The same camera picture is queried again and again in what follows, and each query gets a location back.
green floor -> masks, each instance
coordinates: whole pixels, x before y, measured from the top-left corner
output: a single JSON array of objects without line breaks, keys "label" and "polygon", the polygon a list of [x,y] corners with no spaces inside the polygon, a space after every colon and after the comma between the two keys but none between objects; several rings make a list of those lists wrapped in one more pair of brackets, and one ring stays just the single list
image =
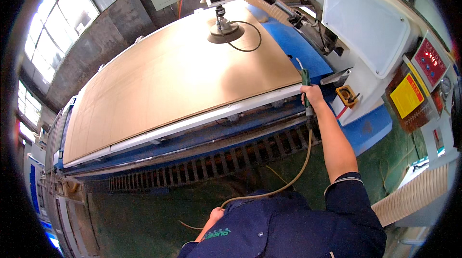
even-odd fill
[{"label": "green floor", "polygon": [[[426,155],[421,135],[407,135],[396,117],[392,118],[391,132],[358,157],[359,172],[371,204],[395,190],[407,165]],[[297,153],[270,167],[289,181],[300,170],[305,156],[305,152]],[[258,174],[252,171],[248,177],[258,179],[268,190],[284,185],[267,168],[259,169]],[[177,220],[203,226],[213,208],[240,195],[243,190],[237,184],[223,178],[172,189],[162,196],[93,193],[94,207],[90,211],[101,257],[176,257],[182,245],[199,233]],[[313,209],[324,209],[322,194],[328,185],[319,144],[312,148],[308,167],[294,186]]]}]

window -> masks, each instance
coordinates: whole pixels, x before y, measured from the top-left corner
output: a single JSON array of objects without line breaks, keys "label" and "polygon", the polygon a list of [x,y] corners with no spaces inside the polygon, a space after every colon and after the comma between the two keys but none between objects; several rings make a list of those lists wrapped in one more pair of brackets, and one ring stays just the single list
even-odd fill
[{"label": "window", "polygon": [[28,118],[34,125],[37,125],[38,120],[40,119],[42,105],[38,102],[38,100],[34,99],[21,81],[19,82],[18,90],[18,108],[19,111],[26,116],[26,118]]},{"label": "window", "polygon": [[45,81],[51,83],[67,50],[97,15],[89,0],[42,1],[24,50]]},{"label": "window", "polygon": [[29,140],[35,142],[35,135],[25,124],[22,122],[19,123],[19,130],[23,135],[25,135]]}]

navy blue uniform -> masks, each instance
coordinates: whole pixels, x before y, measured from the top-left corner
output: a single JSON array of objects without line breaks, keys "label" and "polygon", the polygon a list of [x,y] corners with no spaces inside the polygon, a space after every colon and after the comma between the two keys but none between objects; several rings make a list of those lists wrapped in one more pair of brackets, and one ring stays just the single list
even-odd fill
[{"label": "navy blue uniform", "polygon": [[340,176],[324,193],[325,211],[297,192],[237,200],[205,234],[186,243],[186,257],[382,257],[387,239],[358,173]]}]

person's hand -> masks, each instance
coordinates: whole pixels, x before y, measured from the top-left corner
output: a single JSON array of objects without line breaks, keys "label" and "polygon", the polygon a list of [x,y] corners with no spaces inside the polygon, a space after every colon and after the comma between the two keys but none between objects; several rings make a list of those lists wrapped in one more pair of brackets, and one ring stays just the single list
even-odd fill
[{"label": "person's hand", "polygon": [[216,207],[210,212],[210,220],[218,221],[223,217],[224,214],[225,214],[225,209]]},{"label": "person's hand", "polygon": [[302,86],[300,88],[300,93],[302,93],[302,104],[305,104],[306,95],[314,110],[319,108],[320,105],[326,103],[322,97],[321,89],[318,85]]}]

mdf panel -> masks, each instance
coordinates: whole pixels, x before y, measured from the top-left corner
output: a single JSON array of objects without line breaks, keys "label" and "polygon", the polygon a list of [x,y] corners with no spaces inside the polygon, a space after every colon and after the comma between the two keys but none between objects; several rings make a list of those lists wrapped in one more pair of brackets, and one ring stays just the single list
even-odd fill
[{"label": "mdf panel", "polygon": [[[206,37],[214,9],[182,18],[108,63],[80,91],[72,111],[64,163],[135,135],[301,81],[286,54],[241,2],[225,5],[229,20],[255,25],[262,44],[240,52]],[[232,43],[252,49],[257,32]]]}]

